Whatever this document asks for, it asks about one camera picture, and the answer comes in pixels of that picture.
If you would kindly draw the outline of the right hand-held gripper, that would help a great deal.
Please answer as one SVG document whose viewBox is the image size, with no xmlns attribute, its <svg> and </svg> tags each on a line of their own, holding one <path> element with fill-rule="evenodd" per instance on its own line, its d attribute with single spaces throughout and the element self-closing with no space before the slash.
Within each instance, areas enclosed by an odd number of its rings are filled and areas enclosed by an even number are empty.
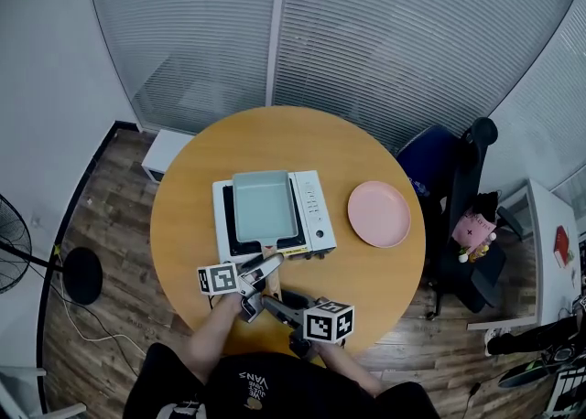
<svg viewBox="0 0 586 419">
<path fill-rule="evenodd" d="M 286 289 L 281 290 L 281 295 L 281 301 L 263 295 L 263 307 L 279 322 L 294 329 L 289 348 L 299 358 L 312 359 L 315 342 L 342 345 L 352 335 L 354 306 Z"/>
</svg>

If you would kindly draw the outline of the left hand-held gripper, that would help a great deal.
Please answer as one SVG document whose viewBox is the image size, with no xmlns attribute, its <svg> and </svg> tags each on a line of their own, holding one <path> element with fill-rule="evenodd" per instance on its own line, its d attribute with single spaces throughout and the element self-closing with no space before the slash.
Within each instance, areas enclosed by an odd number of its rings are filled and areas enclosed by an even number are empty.
<svg viewBox="0 0 586 419">
<path fill-rule="evenodd" d="M 223 263 L 203 266 L 197 269 L 200 290 L 203 295 L 239 294 L 241 299 L 240 317 L 246 323 L 252 323 L 262 312 L 264 280 L 269 290 L 279 290 L 278 268 L 284 256 L 277 252 L 271 256 L 258 255 L 252 260 L 241 263 Z"/>
</svg>

